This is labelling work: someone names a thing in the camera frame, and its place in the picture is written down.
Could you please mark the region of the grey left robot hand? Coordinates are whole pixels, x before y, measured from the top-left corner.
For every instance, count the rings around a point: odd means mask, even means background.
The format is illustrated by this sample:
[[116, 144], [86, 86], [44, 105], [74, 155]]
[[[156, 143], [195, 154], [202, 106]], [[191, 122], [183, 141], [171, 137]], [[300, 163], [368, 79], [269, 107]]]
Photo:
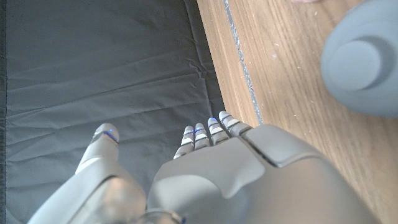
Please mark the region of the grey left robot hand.
[[71, 176], [31, 223], [377, 223], [320, 151], [273, 125], [222, 111], [187, 126], [151, 188], [118, 161], [119, 133], [99, 126]]

